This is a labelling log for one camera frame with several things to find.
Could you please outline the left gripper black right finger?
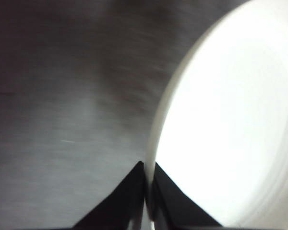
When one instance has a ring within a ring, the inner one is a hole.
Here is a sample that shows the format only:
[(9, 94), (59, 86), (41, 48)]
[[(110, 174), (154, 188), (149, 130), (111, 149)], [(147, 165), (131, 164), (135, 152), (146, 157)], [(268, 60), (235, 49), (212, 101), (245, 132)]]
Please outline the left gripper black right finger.
[(152, 183), (155, 228), (221, 228), (222, 225), (188, 198), (165, 171), (155, 165)]

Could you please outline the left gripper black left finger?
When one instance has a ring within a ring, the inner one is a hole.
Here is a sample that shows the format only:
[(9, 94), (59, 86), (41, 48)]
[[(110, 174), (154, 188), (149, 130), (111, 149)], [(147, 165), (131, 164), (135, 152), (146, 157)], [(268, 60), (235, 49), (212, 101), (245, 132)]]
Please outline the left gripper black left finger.
[(144, 207), (144, 163), (139, 161), (119, 185), (79, 220), (75, 228), (140, 228)]

